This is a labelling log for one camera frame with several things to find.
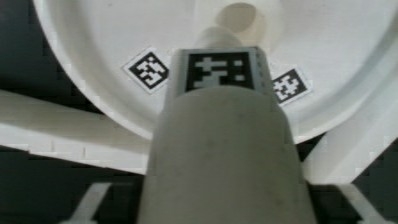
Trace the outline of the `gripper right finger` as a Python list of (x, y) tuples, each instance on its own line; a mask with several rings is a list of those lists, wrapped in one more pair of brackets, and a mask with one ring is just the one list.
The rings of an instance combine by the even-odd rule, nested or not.
[(368, 201), (368, 198), (364, 197), (364, 194), (360, 193), (359, 188), (353, 184), (343, 184), (337, 186), (339, 191), (344, 195), (344, 198), (348, 200), (348, 203), (355, 209), (355, 212), (360, 216), (360, 220), (357, 221), (357, 224), (389, 224), (389, 221), (382, 217), (373, 204)]

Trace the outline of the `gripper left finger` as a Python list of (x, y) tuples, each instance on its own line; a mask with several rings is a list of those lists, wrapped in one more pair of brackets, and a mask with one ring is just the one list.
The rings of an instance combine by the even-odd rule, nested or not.
[(58, 224), (97, 224), (94, 215), (110, 186), (112, 184), (108, 182), (90, 184), (71, 217), (67, 220), (62, 220)]

